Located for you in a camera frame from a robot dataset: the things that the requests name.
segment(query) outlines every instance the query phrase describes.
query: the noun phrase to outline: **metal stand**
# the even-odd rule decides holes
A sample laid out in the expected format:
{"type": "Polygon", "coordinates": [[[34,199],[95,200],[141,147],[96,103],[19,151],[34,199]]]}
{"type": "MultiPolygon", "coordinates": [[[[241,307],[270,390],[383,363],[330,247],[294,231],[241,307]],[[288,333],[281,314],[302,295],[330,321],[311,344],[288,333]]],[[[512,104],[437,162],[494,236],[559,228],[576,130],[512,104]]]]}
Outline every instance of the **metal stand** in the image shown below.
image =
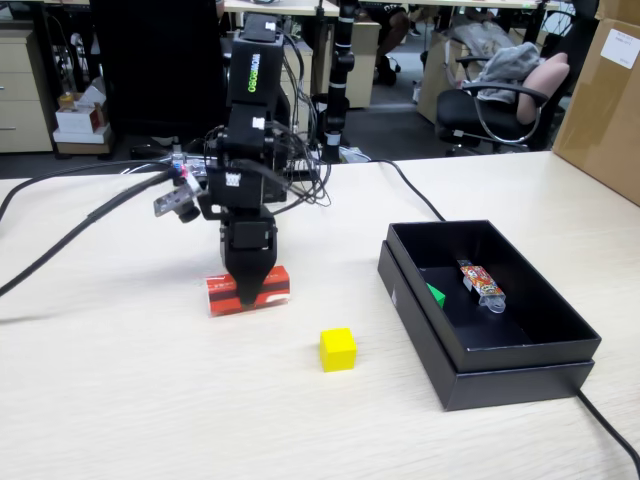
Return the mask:
{"type": "Polygon", "coordinates": [[[347,75],[355,64],[351,51],[351,34],[355,21],[356,0],[341,0],[338,24],[333,42],[333,58],[329,75],[329,95],[325,116],[325,142],[322,160],[325,163],[340,163],[340,138],[347,113],[347,75]]]}

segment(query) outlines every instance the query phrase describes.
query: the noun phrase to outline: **office chair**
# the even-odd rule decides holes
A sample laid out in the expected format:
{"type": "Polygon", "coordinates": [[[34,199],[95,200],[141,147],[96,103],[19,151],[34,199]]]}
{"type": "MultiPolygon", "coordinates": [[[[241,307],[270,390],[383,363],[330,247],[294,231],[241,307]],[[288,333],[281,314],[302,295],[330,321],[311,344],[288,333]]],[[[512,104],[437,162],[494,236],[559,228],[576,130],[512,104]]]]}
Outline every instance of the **office chair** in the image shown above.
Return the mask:
{"type": "MultiPolygon", "coordinates": [[[[551,98],[519,85],[501,83],[467,83],[461,90],[449,90],[438,96],[436,134],[448,143],[463,147],[476,147],[480,141],[489,141],[494,151],[502,145],[528,147],[532,151],[548,147],[550,127],[554,112],[562,97],[576,82],[589,52],[591,40],[598,27],[598,21],[580,19],[553,52],[564,52],[568,56],[569,74],[551,98]],[[522,125],[516,119],[517,102],[508,105],[478,99],[478,93],[485,88],[511,90],[528,94],[536,106],[536,119],[529,125],[522,125]]],[[[466,68],[471,61],[489,60],[488,57],[456,59],[466,68]]]]}
{"type": "Polygon", "coordinates": [[[569,29],[576,21],[583,18],[594,18],[598,11],[598,5],[600,0],[573,0],[572,5],[574,13],[565,12],[562,10],[552,10],[547,13],[545,23],[554,15],[568,17],[569,22],[567,26],[559,34],[548,33],[544,39],[544,45],[540,51],[540,56],[548,58],[551,52],[555,50],[562,37],[564,37],[567,29],[569,29]]]}
{"type": "Polygon", "coordinates": [[[202,137],[225,123],[215,2],[91,0],[116,133],[202,137]]]}

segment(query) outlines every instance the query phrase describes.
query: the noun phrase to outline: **wire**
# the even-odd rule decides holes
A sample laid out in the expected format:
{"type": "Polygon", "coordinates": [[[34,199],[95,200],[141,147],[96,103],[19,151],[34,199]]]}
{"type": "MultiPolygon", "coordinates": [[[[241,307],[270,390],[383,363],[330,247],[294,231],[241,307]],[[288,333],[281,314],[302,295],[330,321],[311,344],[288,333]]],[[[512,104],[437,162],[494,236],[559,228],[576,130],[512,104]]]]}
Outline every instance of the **wire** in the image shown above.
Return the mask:
{"type": "MultiPolygon", "coordinates": [[[[331,164],[327,164],[327,172],[325,173],[324,178],[322,179],[322,182],[320,183],[320,185],[318,187],[316,187],[316,189],[314,191],[312,191],[311,193],[315,193],[318,192],[319,189],[323,189],[326,186],[327,182],[329,181],[329,176],[331,175],[331,164]]],[[[286,205],[285,207],[282,207],[279,210],[276,210],[275,212],[273,212],[273,215],[279,215],[281,213],[287,212],[289,210],[291,210],[292,208],[297,207],[298,205],[300,205],[301,203],[303,203],[303,199],[299,198],[298,200],[296,200],[293,203],[290,203],[289,205],[286,205]]],[[[331,198],[329,198],[329,204],[326,206],[331,205],[331,198]]]]}
{"type": "Polygon", "coordinates": [[[39,177],[33,177],[32,179],[27,180],[26,182],[22,182],[21,184],[16,185],[7,194],[7,196],[4,198],[2,202],[2,205],[0,205],[0,221],[2,221],[2,217],[4,217],[4,214],[7,211],[7,208],[9,207],[9,203],[11,202],[13,197],[15,197],[16,194],[20,192],[20,190],[24,190],[25,188],[27,188],[30,185],[33,185],[34,183],[42,182],[43,180],[48,180],[53,177],[68,175],[70,173],[84,172],[85,170],[93,170],[95,168],[114,167],[119,165],[140,165],[141,163],[162,165],[165,168],[171,167],[171,165],[167,165],[166,163],[153,162],[149,160],[127,160],[123,162],[94,163],[91,165],[83,165],[81,167],[68,168],[66,170],[58,170],[57,172],[46,173],[44,175],[40,175],[39,177]]]}
{"type": "Polygon", "coordinates": [[[58,24],[58,27],[60,27],[60,35],[62,35],[62,40],[64,41],[64,44],[67,46],[67,51],[69,52],[69,61],[71,62],[71,69],[72,70],[75,69],[76,65],[73,62],[73,54],[71,53],[71,47],[69,47],[69,44],[67,43],[67,37],[64,34],[64,29],[62,28],[62,24],[60,23],[60,20],[58,20],[53,15],[49,15],[47,18],[53,18],[58,24]]]}
{"type": "Polygon", "coordinates": [[[587,410],[595,417],[600,425],[613,437],[613,439],[620,444],[622,448],[629,454],[631,460],[633,460],[633,464],[636,467],[636,472],[638,474],[638,478],[640,478],[640,456],[638,452],[636,452],[633,447],[627,442],[622,435],[618,433],[618,431],[613,428],[613,426],[607,421],[606,418],[602,416],[602,414],[598,411],[596,407],[589,401],[587,396],[582,393],[582,390],[578,391],[578,398],[584,403],[584,406],[587,407],[587,410]]]}
{"type": "Polygon", "coordinates": [[[440,212],[438,212],[438,210],[436,210],[436,207],[433,206],[433,204],[429,201],[429,199],[427,197],[425,197],[424,195],[422,195],[422,193],[420,193],[420,190],[418,190],[416,187],[413,186],[413,184],[409,181],[409,179],[407,177],[405,177],[404,173],[402,173],[402,170],[400,170],[400,167],[398,167],[398,165],[396,165],[395,162],[392,162],[391,160],[371,160],[372,162],[378,162],[378,163],[386,163],[388,165],[391,165],[393,168],[396,169],[396,171],[398,172],[398,175],[400,175],[400,178],[402,178],[402,180],[404,181],[404,183],[406,183],[409,188],[411,190],[413,190],[413,193],[415,193],[416,195],[418,195],[420,197],[420,199],[427,204],[427,206],[431,209],[431,211],[435,214],[436,217],[438,217],[438,220],[440,220],[441,222],[445,222],[446,220],[444,219],[444,217],[442,215],[440,215],[440,212]]]}
{"type": "Polygon", "coordinates": [[[29,265],[25,270],[19,273],[16,277],[10,280],[8,283],[0,287],[0,297],[9,293],[15,287],[20,285],[23,281],[29,278],[33,273],[38,271],[40,267],[45,265],[49,260],[51,260],[57,253],[59,253],[64,247],[66,247],[74,238],[84,232],[87,228],[93,225],[95,222],[100,220],[102,217],[112,212],[114,209],[122,205],[128,200],[131,200],[136,195],[144,192],[147,188],[152,187],[154,185],[158,185],[172,178],[176,178],[179,175],[179,172],[176,169],[169,169],[166,172],[162,172],[158,175],[155,175],[143,182],[134,185],[133,187],[125,190],[124,192],[116,195],[107,203],[97,208],[85,218],[77,227],[67,233],[62,240],[56,243],[53,247],[51,247],[44,255],[42,255],[39,259],[29,265]]]}

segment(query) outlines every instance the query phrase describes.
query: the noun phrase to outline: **white label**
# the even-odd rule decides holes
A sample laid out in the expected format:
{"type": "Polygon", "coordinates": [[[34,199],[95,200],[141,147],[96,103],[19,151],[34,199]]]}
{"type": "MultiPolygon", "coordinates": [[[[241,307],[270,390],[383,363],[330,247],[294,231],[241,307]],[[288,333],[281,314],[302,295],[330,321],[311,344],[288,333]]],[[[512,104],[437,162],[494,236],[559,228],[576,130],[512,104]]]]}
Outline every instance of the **white label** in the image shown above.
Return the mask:
{"type": "Polygon", "coordinates": [[[631,70],[639,51],[640,40],[626,33],[611,29],[600,55],[631,70]]]}

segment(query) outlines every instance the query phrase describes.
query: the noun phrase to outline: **power cord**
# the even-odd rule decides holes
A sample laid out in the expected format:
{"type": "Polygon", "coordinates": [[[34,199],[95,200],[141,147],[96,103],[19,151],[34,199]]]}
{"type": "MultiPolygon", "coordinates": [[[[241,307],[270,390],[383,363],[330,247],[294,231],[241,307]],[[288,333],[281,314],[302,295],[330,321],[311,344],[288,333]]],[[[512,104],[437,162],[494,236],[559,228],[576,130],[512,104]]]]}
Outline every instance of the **power cord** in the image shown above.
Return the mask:
{"type": "Polygon", "coordinates": [[[133,187],[125,190],[124,192],[116,195],[114,198],[109,200],[107,203],[97,208],[84,219],[77,227],[67,233],[62,240],[56,243],[53,247],[51,247],[44,255],[42,255],[38,260],[33,262],[29,267],[23,270],[20,274],[18,274],[13,280],[10,280],[8,283],[0,287],[0,297],[9,293],[15,287],[20,285],[23,281],[29,278],[33,273],[35,273],[40,267],[46,264],[49,260],[51,260],[57,253],[60,252],[64,247],[66,247],[74,238],[84,232],[87,228],[93,225],[95,222],[100,220],[106,214],[112,212],[114,209],[122,205],[128,200],[131,200],[136,195],[144,192],[147,188],[152,187],[154,185],[159,185],[167,180],[171,180],[173,178],[177,178],[180,176],[180,172],[174,168],[167,170],[166,172],[162,172],[158,175],[155,175],[143,182],[134,185],[133,187]]]}
{"type": "Polygon", "coordinates": [[[392,162],[391,160],[371,160],[371,161],[377,162],[377,163],[386,163],[387,165],[391,165],[393,168],[395,168],[396,172],[398,172],[398,175],[400,175],[400,178],[402,178],[404,183],[406,183],[408,187],[411,190],[413,190],[413,193],[415,193],[416,195],[418,195],[418,197],[420,197],[420,200],[422,200],[424,203],[427,204],[427,206],[431,209],[431,211],[435,214],[435,216],[438,217],[438,220],[440,220],[441,222],[446,221],[444,217],[440,215],[440,212],[436,210],[436,207],[434,207],[433,204],[429,201],[429,199],[424,195],[422,195],[422,193],[420,193],[420,190],[418,190],[416,187],[413,186],[413,183],[411,183],[409,179],[404,175],[404,173],[402,173],[402,170],[400,170],[400,167],[396,165],[395,162],[392,162]]]}
{"type": "Polygon", "coordinates": [[[636,467],[636,473],[638,474],[638,478],[640,478],[640,456],[638,456],[638,452],[634,450],[634,448],[627,442],[622,435],[618,433],[618,431],[613,428],[613,426],[607,421],[606,418],[602,416],[602,414],[598,411],[596,407],[593,406],[593,403],[589,401],[587,396],[582,393],[582,390],[578,390],[578,398],[584,403],[584,406],[587,407],[587,410],[595,417],[602,428],[604,428],[609,435],[613,437],[613,439],[620,444],[624,451],[629,454],[631,460],[633,460],[633,464],[636,467]]]}
{"type": "MultiPolygon", "coordinates": [[[[445,221],[444,217],[442,215],[440,215],[440,213],[435,209],[435,207],[427,199],[427,197],[422,195],[422,193],[420,193],[420,191],[416,187],[413,186],[413,184],[409,181],[409,179],[407,179],[407,177],[405,177],[404,173],[402,173],[402,170],[400,170],[400,167],[398,167],[398,165],[396,165],[395,162],[392,162],[391,160],[372,160],[372,162],[386,163],[388,165],[391,165],[393,168],[395,168],[396,171],[398,172],[398,174],[400,175],[400,177],[402,178],[402,180],[404,180],[404,182],[409,186],[409,188],[411,190],[413,190],[413,192],[416,195],[418,195],[418,197],[420,197],[420,199],[422,201],[424,201],[429,206],[429,208],[433,211],[433,213],[435,213],[436,217],[438,217],[438,219],[440,219],[440,221],[442,221],[442,222],[445,221]]],[[[593,415],[595,417],[595,419],[598,420],[600,425],[602,425],[602,427],[609,433],[609,435],[611,435],[613,437],[613,439],[616,442],[618,442],[620,444],[620,446],[629,454],[629,456],[631,457],[631,460],[633,460],[633,464],[636,467],[636,472],[638,474],[638,478],[640,479],[640,456],[638,455],[638,452],[636,452],[634,450],[634,448],[629,444],[629,442],[627,442],[624,439],[624,437],[622,435],[620,435],[615,428],[613,428],[613,426],[607,421],[607,419],[602,416],[602,414],[589,401],[589,399],[582,392],[582,390],[578,390],[577,396],[582,401],[584,406],[587,407],[587,410],[589,410],[591,415],[593,415]]]]}
{"type": "Polygon", "coordinates": [[[53,177],[60,177],[63,175],[69,175],[71,173],[84,172],[84,171],[93,170],[96,168],[105,168],[105,167],[113,167],[113,166],[117,167],[120,165],[143,165],[143,164],[161,165],[164,168],[171,167],[171,165],[168,165],[166,163],[154,162],[151,160],[127,160],[122,162],[92,163],[90,165],[83,165],[81,167],[68,168],[66,170],[58,170],[57,172],[46,173],[44,175],[40,175],[39,177],[33,177],[32,179],[27,180],[26,182],[22,182],[21,184],[13,187],[11,191],[7,194],[7,196],[2,202],[2,205],[0,205],[0,222],[2,221],[2,217],[4,217],[4,214],[7,211],[7,208],[9,207],[9,203],[11,202],[11,200],[13,200],[13,197],[15,197],[16,194],[20,192],[20,190],[24,190],[25,188],[27,188],[30,185],[33,185],[34,183],[42,182],[43,180],[48,180],[53,177]]]}

